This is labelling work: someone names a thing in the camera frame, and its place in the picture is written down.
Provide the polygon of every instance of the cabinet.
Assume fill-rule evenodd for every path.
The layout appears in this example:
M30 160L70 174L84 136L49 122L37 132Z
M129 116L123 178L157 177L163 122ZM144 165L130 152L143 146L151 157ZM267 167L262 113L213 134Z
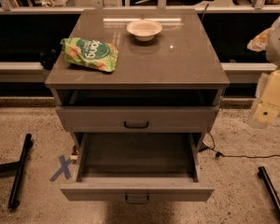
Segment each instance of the cabinet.
M141 43L134 19L159 21ZM113 43L112 74L69 64L61 55L46 85L64 129L79 149L71 201L207 201L197 153L229 81L193 10L85 10L72 37Z

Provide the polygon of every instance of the green chip bag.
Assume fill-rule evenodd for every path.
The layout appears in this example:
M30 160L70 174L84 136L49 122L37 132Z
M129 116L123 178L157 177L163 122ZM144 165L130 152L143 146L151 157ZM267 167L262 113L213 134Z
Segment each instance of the green chip bag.
M80 37L65 38L61 44L64 58L69 63L105 72L115 70L119 52L112 44Z

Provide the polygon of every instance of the cabinet top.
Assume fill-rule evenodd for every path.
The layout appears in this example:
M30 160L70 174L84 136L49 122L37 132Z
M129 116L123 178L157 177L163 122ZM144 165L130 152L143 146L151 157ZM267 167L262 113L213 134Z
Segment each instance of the cabinet top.
M137 19L158 21L162 31L149 42L126 30ZM85 10L70 37L111 43L119 51L111 74L70 64L61 53L46 85L55 89L224 88L228 78L194 10Z

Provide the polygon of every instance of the closed drawer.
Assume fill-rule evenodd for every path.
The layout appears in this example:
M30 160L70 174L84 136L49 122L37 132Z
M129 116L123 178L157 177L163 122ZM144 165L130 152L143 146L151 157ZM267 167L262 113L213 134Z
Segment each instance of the closed drawer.
M68 132L205 133L218 107L57 107Z
M84 134L73 183L61 186L70 201L205 202L214 190L199 182L190 134Z

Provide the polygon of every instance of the power cord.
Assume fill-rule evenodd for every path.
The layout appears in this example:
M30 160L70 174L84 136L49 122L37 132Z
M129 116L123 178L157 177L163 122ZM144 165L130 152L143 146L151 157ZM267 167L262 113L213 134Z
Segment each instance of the power cord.
M209 147L209 146L206 145L205 143L204 143L204 145L205 145L208 149L210 149L210 150L216 152L216 157L217 157L217 158L223 157L223 158L269 159L269 158L272 158L272 157L280 157L280 154L272 154L272 155L269 155L269 156L225 155L225 154L223 154L222 152L215 150L215 148L216 148L215 139L214 139L214 137L213 137L213 135L212 135L211 133L207 133L207 134L210 135L210 137L211 137L211 139L212 139L212 142L213 142L213 146L212 146L212 147Z

